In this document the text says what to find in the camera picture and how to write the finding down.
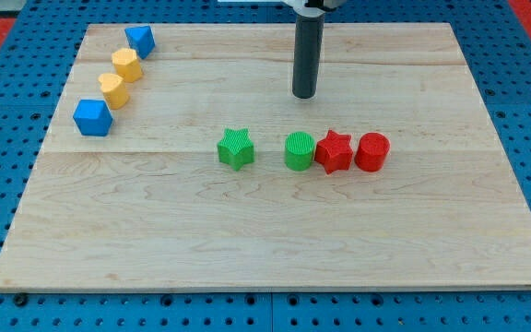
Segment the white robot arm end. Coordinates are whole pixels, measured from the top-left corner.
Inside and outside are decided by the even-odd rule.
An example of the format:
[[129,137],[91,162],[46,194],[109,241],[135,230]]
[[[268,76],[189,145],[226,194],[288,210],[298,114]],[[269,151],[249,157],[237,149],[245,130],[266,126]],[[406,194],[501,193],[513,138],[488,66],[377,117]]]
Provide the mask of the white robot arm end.
[[318,18],[343,6],[348,0],[282,0],[302,17]]

